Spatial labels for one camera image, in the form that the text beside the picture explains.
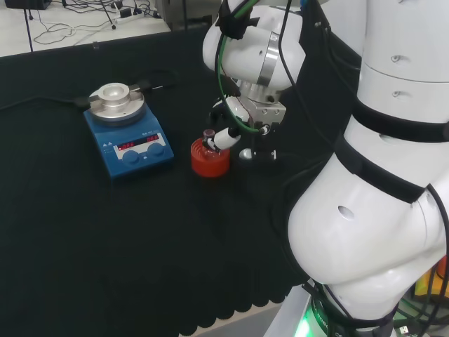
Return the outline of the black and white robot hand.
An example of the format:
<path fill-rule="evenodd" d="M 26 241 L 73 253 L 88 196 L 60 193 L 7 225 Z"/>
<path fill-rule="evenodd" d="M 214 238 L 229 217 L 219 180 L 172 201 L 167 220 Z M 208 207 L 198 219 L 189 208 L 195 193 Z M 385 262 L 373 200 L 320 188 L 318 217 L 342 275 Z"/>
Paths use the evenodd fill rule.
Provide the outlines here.
<path fill-rule="evenodd" d="M 213 106 L 210 114 L 212 120 L 219 116 L 224 117 L 231 113 L 233 121 L 240 121 L 248 128 L 254 128 L 257 133 L 247 132 L 250 138 L 248 147 L 239 151 L 239 159 L 242 162 L 271 162 L 277 161 L 279 154 L 268 137 L 274 135 L 281 125 L 286 107 L 279 102 L 259 103 L 247 97 L 227 97 L 225 101 L 218 101 Z M 203 132 L 203 155 L 205 157 L 218 157 L 226 150 L 235 146 L 243 136 L 243 129 L 239 126 L 229 126 L 219 132 L 207 129 Z"/>

